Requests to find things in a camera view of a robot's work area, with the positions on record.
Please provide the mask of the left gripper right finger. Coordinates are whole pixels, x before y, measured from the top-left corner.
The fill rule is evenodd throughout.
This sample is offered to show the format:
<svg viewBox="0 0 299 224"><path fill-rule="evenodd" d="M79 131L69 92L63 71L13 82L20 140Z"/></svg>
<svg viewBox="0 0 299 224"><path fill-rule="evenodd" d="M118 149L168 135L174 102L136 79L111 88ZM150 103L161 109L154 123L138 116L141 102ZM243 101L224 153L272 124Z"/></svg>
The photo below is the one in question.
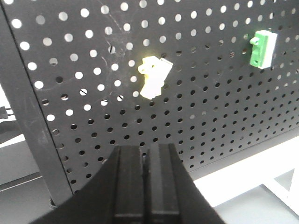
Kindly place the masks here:
<svg viewBox="0 0 299 224"><path fill-rule="evenodd" d="M195 186L173 144L152 144L146 165L146 223L223 223Z"/></svg>

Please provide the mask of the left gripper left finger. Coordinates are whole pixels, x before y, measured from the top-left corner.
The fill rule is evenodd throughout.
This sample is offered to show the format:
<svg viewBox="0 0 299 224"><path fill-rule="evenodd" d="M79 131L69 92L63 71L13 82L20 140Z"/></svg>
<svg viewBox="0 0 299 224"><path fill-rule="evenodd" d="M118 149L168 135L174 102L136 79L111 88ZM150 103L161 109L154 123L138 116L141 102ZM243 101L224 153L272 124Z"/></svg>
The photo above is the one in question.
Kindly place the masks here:
<svg viewBox="0 0 299 224"><path fill-rule="evenodd" d="M143 224L144 181L137 146L117 146L76 194L35 224Z"/></svg>

